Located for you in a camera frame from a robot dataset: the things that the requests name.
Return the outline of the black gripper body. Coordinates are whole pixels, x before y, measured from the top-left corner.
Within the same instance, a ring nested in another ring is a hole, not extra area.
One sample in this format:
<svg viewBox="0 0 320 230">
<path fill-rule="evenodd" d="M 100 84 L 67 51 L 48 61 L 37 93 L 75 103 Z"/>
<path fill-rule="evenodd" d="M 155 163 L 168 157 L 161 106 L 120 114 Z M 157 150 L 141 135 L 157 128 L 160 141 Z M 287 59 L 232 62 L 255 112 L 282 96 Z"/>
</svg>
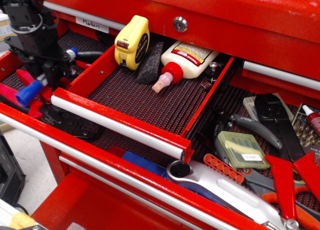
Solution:
<svg viewBox="0 0 320 230">
<path fill-rule="evenodd" d="M 59 18 L 44 6 L 45 0 L 0 0 L 16 36 L 6 39 L 14 51 L 42 61 L 69 64 L 71 56 L 58 44 Z"/>
</svg>

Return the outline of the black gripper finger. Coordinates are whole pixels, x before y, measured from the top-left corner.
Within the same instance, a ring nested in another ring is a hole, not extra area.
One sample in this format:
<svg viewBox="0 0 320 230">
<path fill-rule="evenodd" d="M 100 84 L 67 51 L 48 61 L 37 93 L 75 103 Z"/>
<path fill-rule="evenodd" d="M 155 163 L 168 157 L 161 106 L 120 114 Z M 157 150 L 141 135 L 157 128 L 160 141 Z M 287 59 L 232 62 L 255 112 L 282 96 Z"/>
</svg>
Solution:
<svg viewBox="0 0 320 230">
<path fill-rule="evenodd" d="M 38 63 L 36 60 L 25 61 L 23 65 L 25 69 L 29 72 L 29 74 L 33 77 L 33 79 L 38 78 L 40 75 L 44 73 L 42 65 Z"/>
<path fill-rule="evenodd" d="M 42 70 L 50 87 L 56 88 L 59 85 L 63 77 L 63 67 L 64 65 L 57 61 L 45 61 L 43 64 Z"/>
</svg>

